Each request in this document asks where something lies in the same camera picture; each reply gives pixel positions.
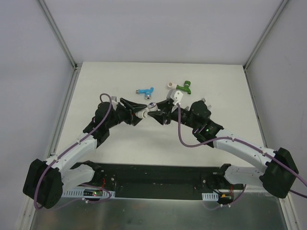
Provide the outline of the white elbow pipe fitting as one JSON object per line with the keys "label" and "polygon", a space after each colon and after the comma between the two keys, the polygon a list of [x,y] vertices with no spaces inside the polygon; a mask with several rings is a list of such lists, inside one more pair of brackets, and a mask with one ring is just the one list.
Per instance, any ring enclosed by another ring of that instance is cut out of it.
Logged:
{"label": "white elbow pipe fitting", "polygon": [[147,110],[141,110],[141,111],[138,111],[136,113],[136,116],[139,118],[139,119],[145,119],[148,117],[148,111]]}

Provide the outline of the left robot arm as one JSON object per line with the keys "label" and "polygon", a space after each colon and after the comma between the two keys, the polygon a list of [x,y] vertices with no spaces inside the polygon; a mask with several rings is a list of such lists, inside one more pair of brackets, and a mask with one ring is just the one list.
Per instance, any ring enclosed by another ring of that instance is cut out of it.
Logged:
{"label": "left robot arm", "polygon": [[148,106],[115,97],[101,101],[91,122],[65,150],[45,159],[35,159],[29,166],[23,193],[33,199],[35,209],[52,208],[64,192],[80,184],[97,186],[101,174],[90,162],[72,169],[72,166],[96,149],[110,135],[110,129],[124,122],[137,125],[145,118]]}

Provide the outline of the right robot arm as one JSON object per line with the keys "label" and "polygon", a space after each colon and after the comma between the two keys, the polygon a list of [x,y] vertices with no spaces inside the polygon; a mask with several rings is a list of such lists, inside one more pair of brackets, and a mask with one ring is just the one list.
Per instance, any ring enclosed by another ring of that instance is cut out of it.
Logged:
{"label": "right robot arm", "polygon": [[296,179],[301,180],[298,168],[286,149],[261,147],[242,140],[234,133],[210,119],[211,111],[204,101],[194,102],[189,109],[180,108],[173,100],[149,103],[148,115],[162,125],[171,121],[192,128],[199,146],[208,145],[226,151],[246,161],[250,167],[224,164],[216,176],[216,184],[227,189],[232,184],[246,184],[264,188],[277,198],[285,198]]}

